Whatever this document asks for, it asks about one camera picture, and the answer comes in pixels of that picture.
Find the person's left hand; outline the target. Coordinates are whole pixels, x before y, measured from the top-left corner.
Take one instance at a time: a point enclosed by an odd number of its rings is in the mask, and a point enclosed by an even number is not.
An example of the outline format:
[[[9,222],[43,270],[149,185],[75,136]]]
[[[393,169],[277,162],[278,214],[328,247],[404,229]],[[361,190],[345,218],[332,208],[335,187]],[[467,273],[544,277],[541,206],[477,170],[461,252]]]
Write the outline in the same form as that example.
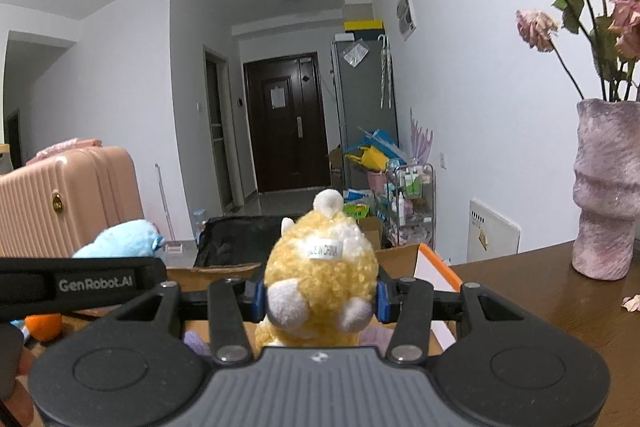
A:
[[[35,362],[35,355],[25,347],[22,348],[20,364],[17,366],[17,373],[14,378],[13,395],[9,399],[5,399],[2,403],[8,411],[20,423],[21,426],[28,427],[32,425],[35,417],[34,403],[32,396],[25,385],[20,381],[20,377],[27,376],[32,365]]]

